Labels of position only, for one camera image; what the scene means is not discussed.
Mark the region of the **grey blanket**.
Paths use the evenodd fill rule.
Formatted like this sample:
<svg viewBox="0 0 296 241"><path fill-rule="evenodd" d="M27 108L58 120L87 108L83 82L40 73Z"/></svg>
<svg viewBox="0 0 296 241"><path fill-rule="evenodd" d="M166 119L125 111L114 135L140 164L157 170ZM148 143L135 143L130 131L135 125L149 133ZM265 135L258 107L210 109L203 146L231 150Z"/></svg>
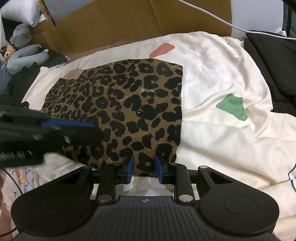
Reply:
<svg viewBox="0 0 296 241"><path fill-rule="evenodd" d="M0 75L0 94L6 94L8 83L11 80L11 74L8 72L7 67L1 65L1 75Z"/></svg>

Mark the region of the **brown cardboard sheet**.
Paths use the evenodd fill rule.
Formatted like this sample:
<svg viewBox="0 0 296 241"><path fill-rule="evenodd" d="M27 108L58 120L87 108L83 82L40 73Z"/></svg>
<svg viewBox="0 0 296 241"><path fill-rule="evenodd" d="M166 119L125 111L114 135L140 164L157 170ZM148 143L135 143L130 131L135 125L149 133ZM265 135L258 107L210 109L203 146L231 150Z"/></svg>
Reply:
<svg viewBox="0 0 296 241"><path fill-rule="evenodd" d="M57 23L34 27L31 44L72 61L124 44L174 33L230 36L232 28L179 1L93 1Z"/></svg>

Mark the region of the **folded black garment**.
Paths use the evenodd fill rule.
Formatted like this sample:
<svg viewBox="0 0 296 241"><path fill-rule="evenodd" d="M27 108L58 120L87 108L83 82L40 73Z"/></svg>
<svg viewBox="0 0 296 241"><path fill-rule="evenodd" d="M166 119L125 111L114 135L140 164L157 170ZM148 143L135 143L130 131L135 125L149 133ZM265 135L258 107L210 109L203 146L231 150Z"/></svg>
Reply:
<svg viewBox="0 0 296 241"><path fill-rule="evenodd" d="M269 87L273 112L295 116L295 40L247 34L244 49Z"/></svg>

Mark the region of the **leopard print garment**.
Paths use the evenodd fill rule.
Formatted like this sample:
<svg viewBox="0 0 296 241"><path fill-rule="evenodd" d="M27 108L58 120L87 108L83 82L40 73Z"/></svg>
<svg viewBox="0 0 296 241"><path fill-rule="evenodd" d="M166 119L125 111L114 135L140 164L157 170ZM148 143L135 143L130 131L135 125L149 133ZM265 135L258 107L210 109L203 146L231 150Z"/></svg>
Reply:
<svg viewBox="0 0 296 241"><path fill-rule="evenodd" d="M97 169L134 157L134 174L155 175L154 158L176 160L182 124L182 66L158 59L127 59L60 78L42 111L84 121L103 134L95 144L64 146L59 153Z"/></svg>

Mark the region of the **black clothes pile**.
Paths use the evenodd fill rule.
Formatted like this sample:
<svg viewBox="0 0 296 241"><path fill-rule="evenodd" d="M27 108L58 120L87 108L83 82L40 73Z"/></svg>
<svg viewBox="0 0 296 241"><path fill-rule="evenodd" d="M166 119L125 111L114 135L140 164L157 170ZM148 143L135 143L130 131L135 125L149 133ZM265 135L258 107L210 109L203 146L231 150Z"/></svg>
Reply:
<svg viewBox="0 0 296 241"><path fill-rule="evenodd" d="M64 55L55 51L49 50L48 54L49 59L45 63L40 65L34 63L30 67L24 67L20 73L10 79L6 85L6 90L1 94L1 104L21 106L23 97L40 73L41 67L51 68L68 61Z"/></svg>

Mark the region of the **cream bear print bedsheet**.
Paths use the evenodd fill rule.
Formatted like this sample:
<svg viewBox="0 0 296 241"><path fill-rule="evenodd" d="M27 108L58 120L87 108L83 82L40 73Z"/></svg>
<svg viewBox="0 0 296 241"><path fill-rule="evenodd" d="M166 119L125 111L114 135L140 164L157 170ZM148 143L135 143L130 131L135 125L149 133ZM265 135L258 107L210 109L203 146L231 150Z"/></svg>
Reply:
<svg viewBox="0 0 296 241"><path fill-rule="evenodd" d="M116 202L99 205L95 171L104 167L73 161L60 147L41 164L1 168L1 240L295 240L295 117L273 112L239 40L172 34L42 67L15 107L43 113L60 78L127 59L183 68L174 163L187 167L195 203L174 202L174 185L160 184L155 171L133 170L129 184L116 186Z"/></svg>

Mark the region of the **grey neck pillow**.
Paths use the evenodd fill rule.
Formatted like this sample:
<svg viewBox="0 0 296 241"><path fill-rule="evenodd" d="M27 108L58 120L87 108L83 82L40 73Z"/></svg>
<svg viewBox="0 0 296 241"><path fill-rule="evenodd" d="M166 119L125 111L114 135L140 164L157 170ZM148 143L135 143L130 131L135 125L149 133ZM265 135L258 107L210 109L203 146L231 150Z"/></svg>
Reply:
<svg viewBox="0 0 296 241"><path fill-rule="evenodd" d="M10 75L17 75L24 67L31 67L34 63L44 64L49 59L49 50L42 49L39 44L29 45L16 51L7 61L6 68Z"/></svg>

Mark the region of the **white pillow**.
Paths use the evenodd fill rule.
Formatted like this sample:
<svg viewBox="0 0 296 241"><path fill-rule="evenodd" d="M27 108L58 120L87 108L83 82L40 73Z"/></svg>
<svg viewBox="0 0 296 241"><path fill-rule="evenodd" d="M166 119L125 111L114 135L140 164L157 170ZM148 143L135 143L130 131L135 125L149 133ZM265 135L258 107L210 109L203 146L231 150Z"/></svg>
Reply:
<svg viewBox="0 0 296 241"><path fill-rule="evenodd" d="M11 0L1 7L4 19L21 22L31 27L38 24L41 11L36 0Z"/></svg>

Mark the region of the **clear plastic bag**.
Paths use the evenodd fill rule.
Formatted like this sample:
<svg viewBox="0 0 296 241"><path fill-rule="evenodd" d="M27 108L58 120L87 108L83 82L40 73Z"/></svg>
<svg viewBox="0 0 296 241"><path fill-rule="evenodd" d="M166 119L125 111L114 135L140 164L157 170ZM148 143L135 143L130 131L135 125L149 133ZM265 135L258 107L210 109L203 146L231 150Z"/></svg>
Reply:
<svg viewBox="0 0 296 241"><path fill-rule="evenodd" d="M19 24L13 31L13 35L10 38L10 43L15 48L22 48L27 45L32 38L30 28L26 24Z"/></svg>

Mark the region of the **small leopard plush toy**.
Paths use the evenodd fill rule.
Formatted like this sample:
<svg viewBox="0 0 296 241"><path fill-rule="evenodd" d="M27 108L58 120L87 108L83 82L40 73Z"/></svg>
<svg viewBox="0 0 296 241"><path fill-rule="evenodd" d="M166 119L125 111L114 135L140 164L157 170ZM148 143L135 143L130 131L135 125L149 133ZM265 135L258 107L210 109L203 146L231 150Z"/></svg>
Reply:
<svg viewBox="0 0 296 241"><path fill-rule="evenodd" d="M1 48L1 54L4 58L4 61L8 61L8 59L10 58L10 56L12 56L12 54L15 53L15 48L11 45L5 46Z"/></svg>

